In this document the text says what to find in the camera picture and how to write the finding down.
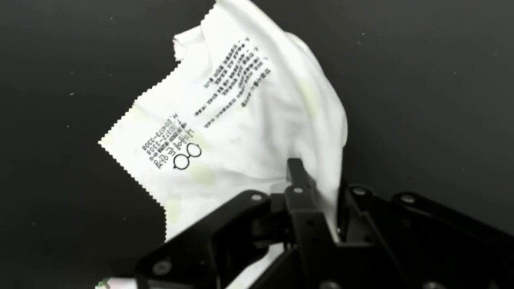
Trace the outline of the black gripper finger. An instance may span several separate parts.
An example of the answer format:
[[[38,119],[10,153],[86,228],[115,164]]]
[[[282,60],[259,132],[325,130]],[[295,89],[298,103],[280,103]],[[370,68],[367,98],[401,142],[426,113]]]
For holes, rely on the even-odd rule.
[[[290,212],[317,212],[316,204],[316,183],[308,175],[300,159],[290,158],[287,161],[287,182],[285,188],[285,207]]]

